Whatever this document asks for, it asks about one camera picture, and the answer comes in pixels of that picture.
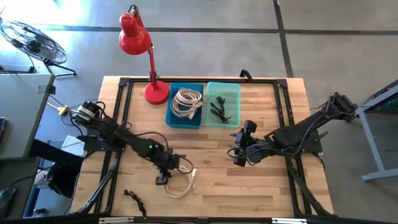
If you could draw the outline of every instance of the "concrete floor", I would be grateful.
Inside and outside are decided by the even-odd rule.
[[[35,24],[118,27],[131,1],[10,1],[4,19]],[[137,0],[147,27],[278,28],[272,0]],[[395,0],[279,0],[286,29],[398,30]],[[44,31],[68,54],[64,66],[77,77],[58,78],[57,99],[67,105],[98,96],[104,75],[148,75],[147,55],[119,49],[117,32]],[[150,33],[157,72],[162,75],[286,77],[278,34]],[[304,78],[311,107],[335,91],[361,105],[398,78],[396,35],[287,35],[294,77]],[[29,59],[0,40],[0,62],[28,65]],[[35,60],[39,70],[45,68]],[[60,126],[51,132],[51,126]],[[321,128],[326,177],[335,213],[342,217],[398,222],[398,177],[368,184],[361,175],[376,171],[361,123],[332,121]],[[78,134],[46,108],[37,138]]]

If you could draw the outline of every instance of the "teal plastic bin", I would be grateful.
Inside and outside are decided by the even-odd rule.
[[[221,109],[220,104],[217,102],[217,96],[225,97],[225,117],[228,118],[231,116],[228,124],[224,124],[217,115],[210,111],[213,108],[210,103]],[[241,86],[235,83],[209,82],[207,84],[205,109],[206,126],[219,128],[239,127],[241,124]]]

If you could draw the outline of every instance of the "lamp base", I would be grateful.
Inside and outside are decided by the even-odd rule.
[[[156,81],[157,89],[154,90],[152,84],[148,84],[145,87],[145,99],[149,103],[152,103],[153,105],[159,105],[167,101],[169,98],[169,86],[162,82],[162,81]]]

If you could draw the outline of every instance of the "fan guard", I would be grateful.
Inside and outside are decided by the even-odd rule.
[[[59,65],[67,61],[65,50],[38,29],[18,21],[1,23],[1,34],[14,47],[37,60]]]

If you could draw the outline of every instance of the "gray metal stand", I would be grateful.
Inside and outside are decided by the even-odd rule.
[[[380,154],[379,151],[377,150],[376,142],[374,140],[375,137],[371,132],[367,120],[367,114],[365,113],[365,111],[373,110],[374,108],[377,108],[377,106],[381,106],[397,97],[398,97],[398,85],[395,85],[394,87],[391,87],[390,89],[386,90],[384,93],[381,93],[379,96],[375,97],[373,100],[367,102],[365,105],[359,107],[356,110],[356,116],[359,116],[359,118],[361,119],[363,129],[365,131],[366,137],[369,141],[369,145],[373,153],[374,160],[376,161],[377,169],[379,170],[377,172],[372,172],[368,175],[363,175],[362,178],[365,181],[398,175],[398,169],[389,169],[389,170],[384,169],[383,162],[381,161]]]

